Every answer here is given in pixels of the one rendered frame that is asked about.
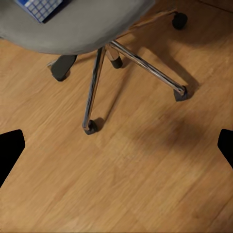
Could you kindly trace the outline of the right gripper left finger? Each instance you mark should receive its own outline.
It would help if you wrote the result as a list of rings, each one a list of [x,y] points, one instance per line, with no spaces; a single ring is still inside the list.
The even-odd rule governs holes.
[[[0,134],[0,187],[25,148],[22,130]]]

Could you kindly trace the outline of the folder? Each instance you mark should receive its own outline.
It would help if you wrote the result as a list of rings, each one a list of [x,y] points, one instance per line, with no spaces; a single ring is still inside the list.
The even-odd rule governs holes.
[[[63,0],[13,0],[41,23]]]

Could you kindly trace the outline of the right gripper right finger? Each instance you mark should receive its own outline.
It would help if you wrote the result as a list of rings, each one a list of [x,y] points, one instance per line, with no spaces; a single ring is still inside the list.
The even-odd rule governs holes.
[[[217,145],[230,165],[233,167],[233,131],[222,129]]]

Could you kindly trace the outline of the swivel chair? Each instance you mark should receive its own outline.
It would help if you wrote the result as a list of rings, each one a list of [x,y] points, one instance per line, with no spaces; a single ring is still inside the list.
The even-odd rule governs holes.
[[[0,0],[0,39],[22,48],[61,55],[48,63],[60,81],[77,57],[97,50],[82,127],[87,135],[98,130],[90,119],[105,54],[114,68],[122,67],[119,52],[174,88],[176,101],[188,99],[182,86],[116,40],[174,13],[172,25],[181,29],[188,21],[177,5],[144,15],[158,0],[63,0],[41,23],[13,0]]]

